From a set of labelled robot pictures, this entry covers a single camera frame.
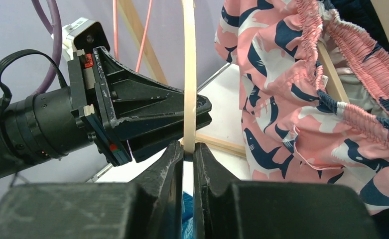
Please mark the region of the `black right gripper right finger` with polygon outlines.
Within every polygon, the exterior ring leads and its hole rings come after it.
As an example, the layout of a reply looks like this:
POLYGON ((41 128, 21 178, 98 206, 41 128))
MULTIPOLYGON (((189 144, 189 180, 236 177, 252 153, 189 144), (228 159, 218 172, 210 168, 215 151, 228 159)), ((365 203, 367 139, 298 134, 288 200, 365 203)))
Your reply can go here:
POLYGON ((358 195, 342 185, 243 181, 197 143, 197 239, 378 239, 358 195))

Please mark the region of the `pink wire hanger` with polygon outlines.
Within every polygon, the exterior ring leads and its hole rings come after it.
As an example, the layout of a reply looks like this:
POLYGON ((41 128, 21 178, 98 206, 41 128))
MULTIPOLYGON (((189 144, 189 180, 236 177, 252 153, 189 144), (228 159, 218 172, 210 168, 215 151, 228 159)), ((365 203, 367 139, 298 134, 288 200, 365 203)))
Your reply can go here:
POLYGON ((154 76, 154 70, 151 66, 151 56, 154 55, 151 42, 147 36, 147 30, 150 20, 152 8, 152 1, 149 1, 146 23, 142 24, 134 3, 131 0, 114 0, 113 1, 113 13, 114 13, 114 36, 118 40, 118 14, 124 20, 124 24, 130 33, 134 43, 139 47, 138 60, 136 64, 136 70, 139 71, 141 60, 144 57, 144 63, 146 68, 150 72, 151 76, 154 76))

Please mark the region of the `wooden hanger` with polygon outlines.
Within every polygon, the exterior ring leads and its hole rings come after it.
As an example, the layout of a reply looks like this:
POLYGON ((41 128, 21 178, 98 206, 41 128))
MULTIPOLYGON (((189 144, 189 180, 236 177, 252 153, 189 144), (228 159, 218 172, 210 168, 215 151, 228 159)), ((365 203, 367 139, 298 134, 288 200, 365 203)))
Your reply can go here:
MULTIPOLYGON (((343 21, 328 0, 316 0, 314 11, 325 35, 335 42, 369 95, 389 113, 389 53, 362 27, 343 21)), ((389 40, 389 0, 373 0, 389 40)))
POLYGON ((194 1, 184 0, 184 126, 183 149, 186 155, 195 151, 197 66, 194 1))

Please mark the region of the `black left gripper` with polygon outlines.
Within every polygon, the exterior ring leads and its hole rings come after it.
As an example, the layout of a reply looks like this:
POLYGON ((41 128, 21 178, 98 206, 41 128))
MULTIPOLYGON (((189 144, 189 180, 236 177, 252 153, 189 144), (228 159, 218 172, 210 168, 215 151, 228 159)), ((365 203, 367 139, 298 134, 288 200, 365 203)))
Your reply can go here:
POLYGON ((119 63, 105 47, 68 63, 71 113, 108 163, 142 162, 183 137, 184 92, 119 63))

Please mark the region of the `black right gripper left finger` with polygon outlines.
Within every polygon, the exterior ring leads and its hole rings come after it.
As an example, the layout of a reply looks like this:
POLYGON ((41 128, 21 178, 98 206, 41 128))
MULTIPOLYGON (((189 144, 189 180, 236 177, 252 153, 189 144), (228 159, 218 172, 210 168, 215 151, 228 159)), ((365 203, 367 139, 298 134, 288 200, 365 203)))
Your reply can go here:
POLYGON ((127 183, 21 184, 0 201, 0 239, 179 239, 183 149, 127 183))

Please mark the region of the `blue shark print shorts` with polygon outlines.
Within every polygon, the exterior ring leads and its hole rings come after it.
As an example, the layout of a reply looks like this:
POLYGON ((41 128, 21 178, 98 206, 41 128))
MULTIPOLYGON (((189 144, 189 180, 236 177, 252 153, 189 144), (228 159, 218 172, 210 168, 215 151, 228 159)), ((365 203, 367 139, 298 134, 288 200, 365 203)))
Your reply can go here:
POLYGON ((182 198, 182 239, 194 239, 193 197, 183 192, 182 198))

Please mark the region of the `pink floral shorts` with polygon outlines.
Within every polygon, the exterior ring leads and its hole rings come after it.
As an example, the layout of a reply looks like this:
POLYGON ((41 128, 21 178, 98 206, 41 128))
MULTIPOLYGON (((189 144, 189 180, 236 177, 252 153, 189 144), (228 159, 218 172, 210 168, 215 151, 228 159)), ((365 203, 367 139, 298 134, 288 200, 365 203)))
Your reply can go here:
POLYGON ((257 181, 342 184, 389 208, 389 113, 320 27, 314 0, 227 0, 215 47, 240 71, 257 181))

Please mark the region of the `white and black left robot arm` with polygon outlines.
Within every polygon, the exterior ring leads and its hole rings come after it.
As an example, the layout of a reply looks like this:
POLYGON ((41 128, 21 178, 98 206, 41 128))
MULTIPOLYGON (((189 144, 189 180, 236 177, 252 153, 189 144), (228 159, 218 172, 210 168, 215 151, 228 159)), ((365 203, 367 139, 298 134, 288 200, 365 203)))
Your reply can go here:
POLYGON ((184 92, 119 63, 109 51, 74 52, 69 83, 13 103, 1 75, 29 55, 20 50, 0 60, 0 178, 95 144, 106 161, 142 162, 183 136, 184 92))

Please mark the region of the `wooden hanger front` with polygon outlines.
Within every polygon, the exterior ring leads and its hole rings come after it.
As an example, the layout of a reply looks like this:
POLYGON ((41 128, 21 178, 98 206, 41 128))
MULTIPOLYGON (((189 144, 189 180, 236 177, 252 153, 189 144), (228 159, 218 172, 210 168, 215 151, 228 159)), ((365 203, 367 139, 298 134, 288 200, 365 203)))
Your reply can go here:
POLYGON ((194 1, 184 0, 184 126, 183 149, 186 155, 195 151, 197 66, 194 1))

